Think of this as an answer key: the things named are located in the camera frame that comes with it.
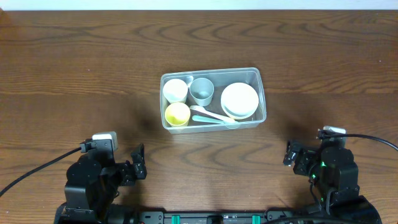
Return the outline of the mint green plastic spoon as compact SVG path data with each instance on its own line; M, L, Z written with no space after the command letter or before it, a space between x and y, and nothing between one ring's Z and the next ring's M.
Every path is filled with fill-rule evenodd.
M226 125L226 127L229 129L237 129L240 127L240 124L234 120L223 121L220 119L209 118L209 117L200 116L200 115L193 115L192 120L196 121L196 122L201 122L201 123L223 124L223 125Z

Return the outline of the grey plastic cup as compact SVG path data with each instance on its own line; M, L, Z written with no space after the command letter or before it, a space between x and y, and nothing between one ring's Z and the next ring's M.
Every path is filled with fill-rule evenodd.
M190 94L199 106L208 106L214 94L213 83L207 78L197 78L190 85Z

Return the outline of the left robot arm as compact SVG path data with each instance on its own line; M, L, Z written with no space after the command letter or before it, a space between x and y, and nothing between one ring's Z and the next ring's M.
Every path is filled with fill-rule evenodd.
M110 140L80 144L83 155L67 170L66 202L55 223L139 223L136 209L116 205L120 186L133 186L147 176L144 145L131 153L132 161L117 163Z

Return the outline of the yellow plastic cup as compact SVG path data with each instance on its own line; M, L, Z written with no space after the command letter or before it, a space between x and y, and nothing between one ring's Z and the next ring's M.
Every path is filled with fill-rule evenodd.
M190 120L190 108L181 102L168 105L165 110L164 118L171 127L187 126Z

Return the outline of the white plastic fork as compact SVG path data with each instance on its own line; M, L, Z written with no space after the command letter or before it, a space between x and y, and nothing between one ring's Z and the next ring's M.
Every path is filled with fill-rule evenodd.
M209 115L209 116L214 117L216 119L220 119L220 120L222 120L224 122L227 122L227 123L235 123L236 122L234 119L232 119L230 117L223 116L223 115L216 114L216 113L213 113L211 111L208 111L203 106L191 105L189 108L191 110L194 110L194 111Z

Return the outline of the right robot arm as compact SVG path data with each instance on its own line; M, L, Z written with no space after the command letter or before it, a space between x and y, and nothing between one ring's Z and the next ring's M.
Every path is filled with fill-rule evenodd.
M314 196L313 205L295 211L295 216L382 222L376 208L359 194L359 169L343 138L324 139L319 147L290 140L283 163L293 166L294 174L308 177L310 188L317 188L320 194L320 198Z

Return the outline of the white plastic cup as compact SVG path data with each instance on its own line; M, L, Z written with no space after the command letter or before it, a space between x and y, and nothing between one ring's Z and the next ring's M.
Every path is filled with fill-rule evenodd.
M188 86L181 79L171 79L164 85L162 93L169 103L185 103Z

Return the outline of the white plastic bowl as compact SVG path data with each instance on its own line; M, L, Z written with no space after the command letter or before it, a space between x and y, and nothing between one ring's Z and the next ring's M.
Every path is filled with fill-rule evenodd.
M221 94L221 109L231 114L254 114L259 106L259 96L246 83L232 83Z

